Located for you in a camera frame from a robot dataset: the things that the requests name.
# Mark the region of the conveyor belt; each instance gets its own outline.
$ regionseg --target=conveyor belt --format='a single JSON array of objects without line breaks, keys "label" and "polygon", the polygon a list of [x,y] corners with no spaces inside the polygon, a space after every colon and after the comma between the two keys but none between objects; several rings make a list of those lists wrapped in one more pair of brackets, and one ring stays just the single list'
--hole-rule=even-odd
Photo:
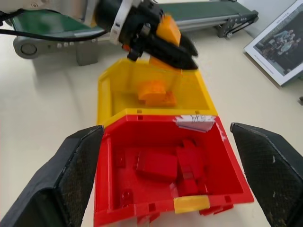
[{"label": "conveyor belt", "polygon": [[[177,22],[181,32],[198,30],[215,26],[218,36],[226,37],[232,34],[232,28],[245,22],[252,23],[258,18],[256,11],[250,11],[238,2],[209,1],[161,4],[164,12],[171,14]],[[91,29],[69,17],[48,11],[31,11],[21,14],[12,20],[17,31],[36,33],[40,35],[54,35],[58,37],[77,37],[92,35],[102,29]],[[98,42],[109,40],[109,34],[98,39]],[[27,59],[33,59],[40,54],[76,49],[77,60],[80,65],[96,62],[93,55],[97,42],[87,41],[85,45],[79,43],[57,43],[17,37],[14,41],[16,53]]]}]

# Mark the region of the picture frame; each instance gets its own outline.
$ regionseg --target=picture frame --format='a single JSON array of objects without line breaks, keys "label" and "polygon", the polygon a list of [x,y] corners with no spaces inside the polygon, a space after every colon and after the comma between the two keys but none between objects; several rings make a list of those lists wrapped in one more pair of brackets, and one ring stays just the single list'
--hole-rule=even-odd
[{"label": "picture frame", "polygon": [[297,0],[244,50],[280,86],[303,75],[303,0]]}]

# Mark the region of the white table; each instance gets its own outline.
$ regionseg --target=white table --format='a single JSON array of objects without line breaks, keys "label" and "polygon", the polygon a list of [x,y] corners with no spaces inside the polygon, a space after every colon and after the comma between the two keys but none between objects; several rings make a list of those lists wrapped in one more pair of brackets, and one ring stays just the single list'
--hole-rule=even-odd
[{"label": "white table", "polygon": [[[189,36],[196,43],[200,54],[196,62],[226,130],[231,122],[260,126],[282,134],[303,152],[303,109],[296,102],[303,81],[283,90],[276,88],[242,53],[252,40],[244,31],[231,40],[217,38],[213,29]],[[14,53],[13,39],[0,36],[0,218],[67,136],[96,123],[98,77],[126,56],[120,47],[103,45],[95,65],[79,67],[75,56],[68,53],[30,61]],[[240,160],[233,137],[227,133]],[[93,195],[84,227],[93,225]],[[121,225],[135,226],[135,220]],[[257,202],[206,217],[197,212],[177,216],[166,213],[152,225],[269,226]]]}]

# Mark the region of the yellow tape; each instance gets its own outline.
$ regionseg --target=yellow tape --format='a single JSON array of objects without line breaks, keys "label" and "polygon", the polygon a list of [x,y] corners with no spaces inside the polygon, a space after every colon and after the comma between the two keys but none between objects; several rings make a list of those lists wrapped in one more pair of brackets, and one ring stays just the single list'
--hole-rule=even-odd
[{"label": "yellow tape", "polygon": [[183,196],[174,198],[175,213],[185,213],[209,209],[210,203],[207,195]]}]

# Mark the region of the white wall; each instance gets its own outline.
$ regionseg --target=white wall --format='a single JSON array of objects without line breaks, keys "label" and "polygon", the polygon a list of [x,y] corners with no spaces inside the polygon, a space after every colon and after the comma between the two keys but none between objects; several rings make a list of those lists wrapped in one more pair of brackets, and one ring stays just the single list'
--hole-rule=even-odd
[{"label": "white wall", "polygon": [[238,2],[246,8],[259,12],[259,21],[250,25],[247,28],[247,32],[252,37],[256,37],[295,1],[296,0],[238,0]]}]

